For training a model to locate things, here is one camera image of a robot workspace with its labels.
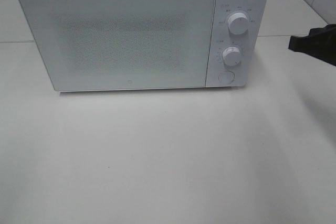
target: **microwave window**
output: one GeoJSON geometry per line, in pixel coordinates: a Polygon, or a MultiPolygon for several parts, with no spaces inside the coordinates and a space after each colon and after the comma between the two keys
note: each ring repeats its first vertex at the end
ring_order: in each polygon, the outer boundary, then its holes
{"type": "Polygon", "coordinates": [[[56,90],[204,87],[214,0],[20,0],[56,90]]]}

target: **white countertop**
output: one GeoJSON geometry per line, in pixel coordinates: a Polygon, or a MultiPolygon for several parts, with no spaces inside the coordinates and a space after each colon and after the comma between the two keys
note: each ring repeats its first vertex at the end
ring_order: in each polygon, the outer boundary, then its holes
{"type": "Polygon", "coordinates": [[[0,223],[336,223],[336,68],[287,49],[325,22],[268,0],[248,85],[59,94],[0,0],[0,223]]]}

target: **white microwave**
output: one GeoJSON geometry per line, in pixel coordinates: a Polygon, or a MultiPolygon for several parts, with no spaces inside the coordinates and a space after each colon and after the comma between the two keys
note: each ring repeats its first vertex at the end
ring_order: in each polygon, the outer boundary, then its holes
{"type": "Polygon", "coordinates": [[[266,0],[19,0],[56,91],[243,86],[266,0]]]}

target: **knob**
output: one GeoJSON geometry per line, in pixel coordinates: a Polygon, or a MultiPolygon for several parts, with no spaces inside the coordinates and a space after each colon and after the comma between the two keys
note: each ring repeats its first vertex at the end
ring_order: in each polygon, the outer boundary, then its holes
{"type": "Polygon", "coordinates": [[[242,53],[238,47],[226,48],[223,52],[224,64],[233,67],[241,62],[242,53]]]}
{"type": "Polygon", "coordinates": [[[247,31],[249,18],[245,13],[233,13],[227,22],[230,32],[234,35],[240,35],[247,31]]]}

